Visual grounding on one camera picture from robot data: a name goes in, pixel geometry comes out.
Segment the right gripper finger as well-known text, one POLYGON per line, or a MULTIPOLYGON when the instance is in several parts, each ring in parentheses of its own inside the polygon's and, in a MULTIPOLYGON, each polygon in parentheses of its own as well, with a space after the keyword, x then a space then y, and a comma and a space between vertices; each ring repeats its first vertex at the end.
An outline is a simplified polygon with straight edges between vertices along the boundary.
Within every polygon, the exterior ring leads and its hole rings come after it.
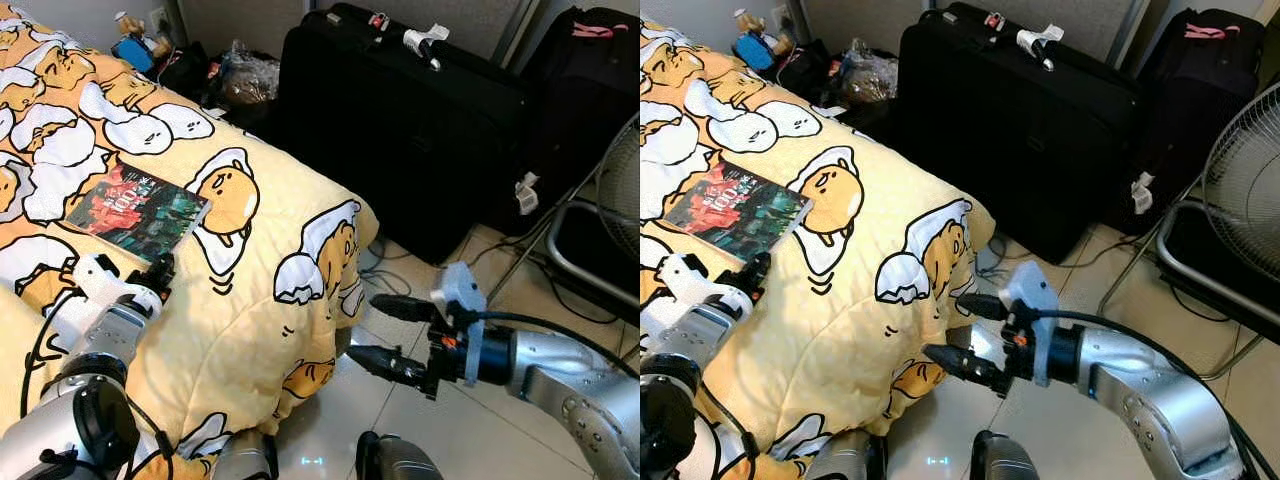
POLYGON ((960 294, 955 305, 969 314, 997 323, 1006 323, 1010 319, 1010 310, 996 294, 965 293, 960 294))
POLYGON ((407 294, 375 294, 370 305, 381 314, 407 323, 433 324, 439 319, 434 303, 407 294))
POLYGON ((428 365, 404 356, 398 346, 351 346, 346 349, 346 356, 376 378, 413 388, 428 399, 436 398, 436 378, 428 365))
POLYGON ((1011 376, 997 364, 982 358, 972 349, 956 346, 925 346, 923 353, 948 375, 987 387, 1000 398, 1005 398, 1010 390, 1011 376))

